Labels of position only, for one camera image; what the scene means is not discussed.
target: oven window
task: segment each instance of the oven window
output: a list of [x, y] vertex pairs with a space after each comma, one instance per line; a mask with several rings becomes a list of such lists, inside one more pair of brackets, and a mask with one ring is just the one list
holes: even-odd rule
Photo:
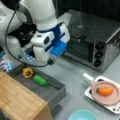
[[70, 40], [67, 52], [87, 62], [92, 63], [94, 44], [81, 41], [80, 43]]

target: wooden cutting board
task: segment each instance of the wooden cutting board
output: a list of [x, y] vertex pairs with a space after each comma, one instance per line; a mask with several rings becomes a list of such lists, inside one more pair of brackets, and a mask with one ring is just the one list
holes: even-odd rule
[[46, 101], [2, 71], [0, 109], [10, 120], [52, 120]]

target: oven handle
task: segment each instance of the oven handle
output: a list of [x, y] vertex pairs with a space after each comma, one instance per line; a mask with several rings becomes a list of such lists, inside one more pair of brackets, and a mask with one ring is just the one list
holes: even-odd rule
[[71, 38], [72, 38], [71, 39], [72, 41], [75, 41], [77, 43], [80, 43], [81, 41], [86, 41], [86, 42], [89, 42], [89, 43], [92, 43], [92, 44], [95, 43], [95, 39], [93, 37], [88, 37], [88, 36], [85, 36], [85, 35], [83, 35], [83, 36], [81, 36], [79, 38], [74, 37], [74, 36], [71, 35]]

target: green vegetable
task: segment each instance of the green vegetable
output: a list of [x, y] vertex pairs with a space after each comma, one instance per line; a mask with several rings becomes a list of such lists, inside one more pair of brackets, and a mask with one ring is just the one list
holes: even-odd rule
[[48, 82], [44, 78], [40, 77], [39, 75], [35, 75], [33, 77], [33, 80], [42, 86], [48, 85]]

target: gray countertop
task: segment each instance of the gray countertop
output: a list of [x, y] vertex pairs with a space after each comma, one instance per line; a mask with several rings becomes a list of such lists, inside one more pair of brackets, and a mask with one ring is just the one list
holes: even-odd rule
[[94, 78], [102, 75], [120, 83], [120, 55], [104, 73], [96, 72], [65, 56], [59, 58], [55, 65], [39, 69], [66, 85], [66, 97], [53, 110], [54, 120], [68, 120], [69, 116], [78, 110], [89, 110], [98, 120], [120, 119], [120, 115], [111, 113], [84, 95], [88, 85], [82, 80], [83, 73], [88, 73]]

